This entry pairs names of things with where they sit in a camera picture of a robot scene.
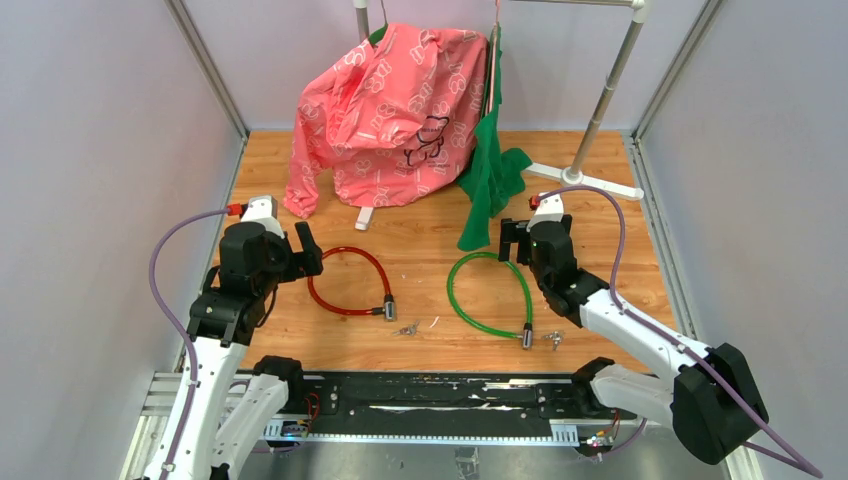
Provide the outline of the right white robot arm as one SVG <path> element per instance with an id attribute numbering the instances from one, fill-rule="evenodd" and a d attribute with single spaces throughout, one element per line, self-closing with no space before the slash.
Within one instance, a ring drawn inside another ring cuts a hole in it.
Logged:
<path id="1" fill-rule="evenodd" d="M 638 373 L 597 357 L 572 375 L 571 403 L 584 417 L 625 410 L 671 429 L 698 460 L 715 465 L 769 421 L 747 359 L 736 347 L 707 346 L 643 317 L 608 282 L 580 267 L 572 218 L 500 224 L 498 258 L 532 272 L 558 316 L 614 342 L 648 367 Z"/>

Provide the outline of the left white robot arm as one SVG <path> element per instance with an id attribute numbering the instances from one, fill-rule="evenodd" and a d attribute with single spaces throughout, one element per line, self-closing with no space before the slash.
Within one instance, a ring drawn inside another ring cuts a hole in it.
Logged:
<path id="1" fill-rule="evenodd" d="M 322 251 L 305 222 L 294 225 L 294 251 L 273 219 L 227 227 L 219 262 L 189 308 L 178 332 L 186 361 L 164 436 L 143 471 L 145 479 L 236 479 L 260 434 L 279 411 L 298 411 L 306 400 L 299 361 L 266 356 L 251 374 L 231 412 L 231 387 L 277 288 L 322 273 Z"/>

